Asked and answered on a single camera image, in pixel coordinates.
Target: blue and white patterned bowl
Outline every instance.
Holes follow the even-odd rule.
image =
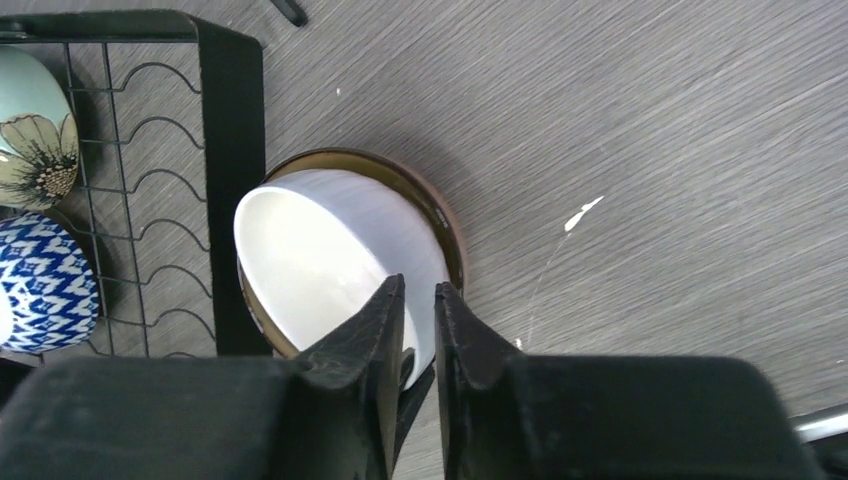
[[[0,222],[0,350],[42,353],[88,339],[97,280],[79,245],[40,213]]]

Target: brown bowl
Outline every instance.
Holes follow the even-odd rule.
[[[421,212],[433,229],[448,267],[451,283],[461,293],[467,283],[468,256],[465,239],[460,234],[456,215],[450,210],[444,197],[420,175],[409,168],[386,158],[343,148],[325,148],[296,155],[274,168],[265,182],[276,180],[300,170],[330,169],[347,170],[377,180],[405,198]],[[298,350],[277,328],[268,312],[259,303],[250,283],[238,265],[242,294],[253,320],[272,347],[282,356],[297,356]]]

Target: white bowl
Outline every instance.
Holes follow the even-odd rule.
[[[274,324],[303,351],[353,316],[385,278],[406,282],[403,346],[409,388],[435,355],[434,291],[444,254],[398,193],[344,170],[303,170],[249,192],[234,234],[244,275]]]

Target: white scratch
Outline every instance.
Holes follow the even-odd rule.
[[[565,231],[566,231],[566,233],[570,232],[570,231],[571,231],[571,229],[573,229],[574,227],[576,227],[576,226],[577,226],[577,222],[579,222],[579,221],[580,221],[580,219],[581,219],[581,218],[583,218],[583,215],[585,215],[585,214],[586,214],[586,212],[588,212],[589,210],[591,210],[591,209],[592,209],[592,207],[594,207],[595,205],[597,205],[597,204],[598,204],[598,202],[600,202],[600,201],[601,201],[601,200],[603,200],[603,199],[604,199],[604,197],[603,197],[603,195],[601,195],[600,197],[596,198],[596,199],[595,199],[595,201],[593,201],[592,203],[587,203],[586,205],[583,205],[583,207],[581,207],[581,208],[580,208],[580,211],[577,213],[577,215],[575,215],[575,216],[573,216],[573,217],[569,218],[569,219],[568,219],[568,221],[567,221],[567,222],[565,222]]]
[[[562,239],[562,241],[559,242],[557,247],[554,249],[554,253],[551,254],[551,256],[548,258],[548,261],[545,263],[544,268],[542,268],[542,273],[539,274],[539,280],[536,281],[536,286],[533,288],[533,293],[530,295],[530,301],[527,302],[527,309],[530,310],[530,322],[529,322],[530,326],[529,326],[529,329],[528,329],[528,332],[527,332],[527,344],[528,345],[533,341],[533,329],[536,326],[536,322],[535,322],[536,317],[534,315],[535,309],[533,308],[533,300],[536,299],[536,294],[539,293],[539,286],[542,285],[542,280],[545,278],[545,273],[547,273],[548,267],[551,265],[551,262],[554,260],[554,257],[556,257],[556,254],[557,254],[557,252],[559,252],[559,249],[562,248],[562,245],[565,243],[566,240],[568,240],[568,237],[571,236],[571,230],[575,226],[577,226],[577,222],[579,222],[580,219],[583,218],[583,215],[585,215],[586,212],[591,210],[592,207],[597,205],[598,202],[600,202],[603,199],[604,199],[604,196],[601,195],[600,197],[593,200],[591,203],[587,203],[586,205],[583,205],[582,207],[580,207],[580,212],[578,212],[577,215],[574,215],[567,222],[565,222],[565,232],[566,232],[567,235],[565,236],[565,238]]]

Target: light blue bowl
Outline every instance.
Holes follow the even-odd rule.
[[[100,310],[79,245],[40,213],[0,222],[0,350],[42,353],[87,340]]]
[[[73,187],[78,159],[62,87],[32,55],[0,45],[0,205],[51,207]]]

